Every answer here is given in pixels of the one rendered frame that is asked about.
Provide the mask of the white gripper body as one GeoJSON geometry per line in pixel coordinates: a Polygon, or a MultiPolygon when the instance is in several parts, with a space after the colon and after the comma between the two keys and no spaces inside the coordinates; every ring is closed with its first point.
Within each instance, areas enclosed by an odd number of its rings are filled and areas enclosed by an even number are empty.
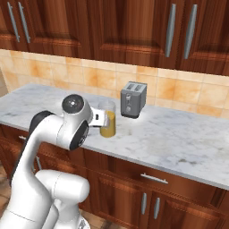
{"type": "Polygon", "coordinates": [[[107,128],[109,126],[109,123],[110,123],[110,121],[109,121],[109,116],[107,114],[107,111],[102,110],[101,111],[101,124],[100,124],[100,126],[107,128]]]}

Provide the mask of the glass pitcher with orange juice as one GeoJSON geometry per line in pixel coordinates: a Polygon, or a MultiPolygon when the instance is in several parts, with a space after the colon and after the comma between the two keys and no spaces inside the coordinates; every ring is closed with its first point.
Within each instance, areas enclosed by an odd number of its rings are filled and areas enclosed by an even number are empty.
{"type": "Polygon", "coordinates": [[[105,138],[111,138],[115,136],[116,126],[115,126],[115,102],[111,100],[101,101],[98,104],[98,108],[105,110],[109,118],[109,126],[101,127],[100,134],[105,138]]]}

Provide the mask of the grey toaster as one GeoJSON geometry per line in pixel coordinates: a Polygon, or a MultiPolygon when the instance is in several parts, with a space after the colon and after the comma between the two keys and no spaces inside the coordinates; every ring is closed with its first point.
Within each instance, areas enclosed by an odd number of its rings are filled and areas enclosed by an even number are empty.
{"type": "Polygon", "coordinates": [[[121,90],[121,115],[137,119],[146,104],[147,84],[129,81],[121,90]]]}

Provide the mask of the dark wood drawer front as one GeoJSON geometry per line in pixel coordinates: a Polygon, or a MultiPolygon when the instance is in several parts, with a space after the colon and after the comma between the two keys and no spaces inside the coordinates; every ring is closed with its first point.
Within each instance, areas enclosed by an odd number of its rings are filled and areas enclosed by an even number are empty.
{"type": "MultiPolygon", "coordinates": [[[[24,140],[21,140],[19,136],[28,136],[27,131],[19,130],[6,125],[1,126],[4,136],[12,141],[22,144],[24,140]]],[[[39,147],[39,152],[44,155],[49,155],[51,157],[56,157],[67,162],[72,162],[75,164],[81,164],[84,162],[83,149],[77,148],[76,150],[69,151],[66,149],[59,148],[57,146],[51,145],[49,143],[43,142],[39,147]]]]}
{"type": "Polygon", "coordinates": [[[115,160],[115,171],[124,178],[130,178],[135,182],[143,182],[150,187],[169,191],[184,198],[192,199],[204,204],[210,204],[215,208],[218,208],[221,205],[226,194],[226,191],[223,189],[183,178],[179,175],[169,174],[157,169],[134,164],[122,159],[115,160]],[[168,184],[154,182],[141,177],[140,174],[144,173],[155,176],[159,179],[166,179],[168,184]]]}

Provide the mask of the dark wood wall cupboard door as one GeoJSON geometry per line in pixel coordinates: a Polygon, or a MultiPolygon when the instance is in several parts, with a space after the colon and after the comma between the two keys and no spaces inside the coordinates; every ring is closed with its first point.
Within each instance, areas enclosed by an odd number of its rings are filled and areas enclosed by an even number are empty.
{"type": "Polygon", "coordinates": [[[24,7],[30,34],[28,43],[23,30],[28,52],[92,57],[87,0],[16,0],[17,6],[18,2],[24,7]]]}
{"type": "Polygon", "coordinates": [[[17,40],[7,4],[9,1],[11,0],[0,0],[0,48],[14,50],[17,40]]]}
{"type": "Polygon", "coordinates": [[[229,77],[229,0],[185,0],[176,68],[229,77]],[[184,58],[192,6],[197,17],[189,57],[184,58]]]}
{"type": "Polygon", "coordinates": [[[118,64],[173,69],[184,0],[89,0],[94,58],[118,64]],[[174,38],[165,56],[171,5],[176,4],[174,38]]]}

